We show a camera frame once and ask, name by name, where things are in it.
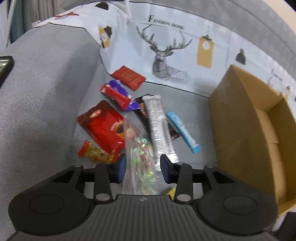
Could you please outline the yellow stick sachet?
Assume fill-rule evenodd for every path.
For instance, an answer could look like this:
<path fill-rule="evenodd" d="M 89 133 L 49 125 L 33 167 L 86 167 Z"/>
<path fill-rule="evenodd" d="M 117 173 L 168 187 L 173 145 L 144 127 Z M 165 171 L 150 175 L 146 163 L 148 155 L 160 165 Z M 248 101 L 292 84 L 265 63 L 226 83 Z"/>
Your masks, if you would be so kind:
<path fill-rule="evenodd" d="M 166 195 L 169 195 L 170 198 L 171 198 L 172 200 L 174 200 L 175 193 L 176 193 L 176 188 L 171 188 L 171 189 L 166 193 Z"/>

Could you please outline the clear bag of colourful candy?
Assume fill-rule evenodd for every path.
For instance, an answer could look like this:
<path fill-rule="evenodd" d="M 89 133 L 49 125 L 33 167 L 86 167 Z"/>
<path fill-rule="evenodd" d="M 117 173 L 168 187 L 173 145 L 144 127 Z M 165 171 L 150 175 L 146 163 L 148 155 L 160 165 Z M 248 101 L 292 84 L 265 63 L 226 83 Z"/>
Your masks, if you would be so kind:
<path fill-rule="evenodd" d="M 157 179 L 151 142 L 130 121 L 123 121 L 125 134 L 126 171 L 122 193 L 156 195 Z"/>

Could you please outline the red yellow candy wrapper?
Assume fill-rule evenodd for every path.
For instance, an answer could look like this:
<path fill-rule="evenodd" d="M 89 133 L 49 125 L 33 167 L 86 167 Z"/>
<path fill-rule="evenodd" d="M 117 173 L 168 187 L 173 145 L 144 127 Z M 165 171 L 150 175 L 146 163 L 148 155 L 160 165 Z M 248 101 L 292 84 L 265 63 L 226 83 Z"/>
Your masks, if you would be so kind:
<path fill-rule="evenodd" d="M 90 141 L 85 141 L 78 152 L 78 156 L 89 158 L 96 163 L 112 164 L 118 160 L 118 154 L 109 154 L 106 151 L 93 145 Z"/>

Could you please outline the silver stick sachet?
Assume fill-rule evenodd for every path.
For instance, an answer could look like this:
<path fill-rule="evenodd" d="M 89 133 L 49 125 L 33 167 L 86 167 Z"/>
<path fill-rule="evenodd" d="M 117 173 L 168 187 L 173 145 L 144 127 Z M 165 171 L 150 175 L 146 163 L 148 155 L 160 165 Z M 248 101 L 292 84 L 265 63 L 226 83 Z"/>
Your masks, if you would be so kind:
<path fill-rule="evenodd" d="M 149 128 L 151 141 L 154 148 L 154 160 L 156 171 L 161 171 L 160 157 L 165 154 L 172 163 L 179 161 L 173 146 L 168 127 L 168 121 L 163 110 L 160 95 L 144 96 L 143 101 L 149 115 Z"/>

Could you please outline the light blue stick sachet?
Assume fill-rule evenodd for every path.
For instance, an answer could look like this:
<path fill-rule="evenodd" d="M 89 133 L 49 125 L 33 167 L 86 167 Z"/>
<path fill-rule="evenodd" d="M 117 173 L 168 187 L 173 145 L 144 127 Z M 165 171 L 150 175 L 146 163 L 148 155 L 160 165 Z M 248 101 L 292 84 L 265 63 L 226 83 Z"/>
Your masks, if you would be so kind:
<path fill-rule="evenodd" d="M 177 114 L 173 111 L 166 113 L 168 119 L 172 122 L 172 124 L 179 131 L 184 141 L 187 143 L 188 147 L 192 151 L 193 154 L 197 154 L 201 151 L 201 146 L 197 143 L 195 138 L 192 136 L 190 131 L 184 125 L 182 120 L 177 116 Z"/>

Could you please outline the large red coffee pouch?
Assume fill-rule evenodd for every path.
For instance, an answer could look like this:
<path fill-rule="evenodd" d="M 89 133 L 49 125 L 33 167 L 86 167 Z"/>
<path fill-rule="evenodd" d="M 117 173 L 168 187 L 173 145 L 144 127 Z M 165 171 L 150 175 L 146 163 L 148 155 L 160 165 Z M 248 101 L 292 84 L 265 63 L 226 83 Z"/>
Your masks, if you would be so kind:
<path fill-rule="evenodd" d="M 117 155 L 125 147 L 123 116 L 102 100 L 77 118 L 79 125 L 109 154 Z"/>

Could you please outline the black chocolate bar wrapper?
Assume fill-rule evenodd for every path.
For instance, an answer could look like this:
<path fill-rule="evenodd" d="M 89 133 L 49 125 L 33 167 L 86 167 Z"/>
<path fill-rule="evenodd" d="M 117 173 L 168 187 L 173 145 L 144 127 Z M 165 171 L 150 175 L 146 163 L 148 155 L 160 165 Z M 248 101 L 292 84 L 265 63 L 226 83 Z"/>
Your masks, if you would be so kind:
<path fill-rule="evenodd" d="M 147 114 L 147 109 L 146 109 L 145 103 L 142 99 L 143 97 L 144 97 L 144 95 L 135 99 L 135 101 L 139 104 L 140 109 L 137 109 L 134 112 L 137 115 L 137 117 L 141 120 L 141 122 L 144 125 L 145 130 L 150 138 L 151 133 L 150 133 L 150 128 L 149 128 L 149 115 Z M 168 127 L 169 127 L 170 136 L 171 136 L 172 140 L 180 137 L 180 134 L 175 130 L 175 128 L 169 122 L 168 122 Z"/>

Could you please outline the brown cardboard box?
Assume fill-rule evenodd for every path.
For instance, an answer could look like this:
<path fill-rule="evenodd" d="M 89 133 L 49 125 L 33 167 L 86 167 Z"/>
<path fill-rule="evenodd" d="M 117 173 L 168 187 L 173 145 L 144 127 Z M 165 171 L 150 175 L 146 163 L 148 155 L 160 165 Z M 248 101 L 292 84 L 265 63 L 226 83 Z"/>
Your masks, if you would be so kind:
<path fill-rule="evenodd" d="M 284 96 L 231 65 L 209 98 L 219 167 L 295 208 L 295 118 Z"/>

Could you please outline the red purple snack packet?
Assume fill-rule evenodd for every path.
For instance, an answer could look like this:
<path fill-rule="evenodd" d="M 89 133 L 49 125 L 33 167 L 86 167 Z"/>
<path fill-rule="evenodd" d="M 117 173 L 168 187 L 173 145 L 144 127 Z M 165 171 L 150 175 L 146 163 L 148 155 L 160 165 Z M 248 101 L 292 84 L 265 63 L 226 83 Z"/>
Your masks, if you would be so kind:
<path fill-rule="evenodd" d="M 122 110 L 134 111 L 140 109 L 138 102 L 133 99 L 118 80 L 105 83 L 100 88 L 100 92 L 115 101 Z"/>

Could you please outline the flat red tea packet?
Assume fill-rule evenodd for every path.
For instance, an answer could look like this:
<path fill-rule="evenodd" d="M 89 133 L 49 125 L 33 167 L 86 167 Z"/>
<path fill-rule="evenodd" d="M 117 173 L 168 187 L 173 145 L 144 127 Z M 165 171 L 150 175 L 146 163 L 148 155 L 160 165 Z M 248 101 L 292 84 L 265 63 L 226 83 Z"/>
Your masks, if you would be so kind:
<path fill-rule="evenodd" d="M 124 65 L 118 70 L 114 71 L 111 76 L 134 91 L 138 90 L 146 80 L 144 76 L 136 73 Z"/>

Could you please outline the white deer print cloth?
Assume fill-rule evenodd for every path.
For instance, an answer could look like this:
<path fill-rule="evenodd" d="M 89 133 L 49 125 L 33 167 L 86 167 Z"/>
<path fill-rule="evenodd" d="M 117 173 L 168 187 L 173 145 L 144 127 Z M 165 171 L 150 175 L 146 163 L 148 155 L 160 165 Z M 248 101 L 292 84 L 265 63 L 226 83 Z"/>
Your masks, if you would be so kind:
<path fill-rule="evenodd" d="M 230 65 L 258 77 L 295 103 L 295 80 L 255 45 L 210 20 L 165 6 L 95 1 L 43 21 L 80 28 L 99 44 L 107 72 L 210 96 Z"/>

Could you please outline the black phone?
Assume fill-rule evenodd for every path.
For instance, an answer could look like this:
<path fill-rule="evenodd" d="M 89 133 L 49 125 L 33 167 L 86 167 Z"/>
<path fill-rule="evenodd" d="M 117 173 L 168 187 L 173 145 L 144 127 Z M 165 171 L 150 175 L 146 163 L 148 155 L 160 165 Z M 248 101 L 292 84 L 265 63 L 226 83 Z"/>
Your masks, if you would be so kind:
<path fill-rule="evenodd" d="M 15 62 L 12 56 L 0 56 L 0 87 L 13 69 L 14 64 Z"/>

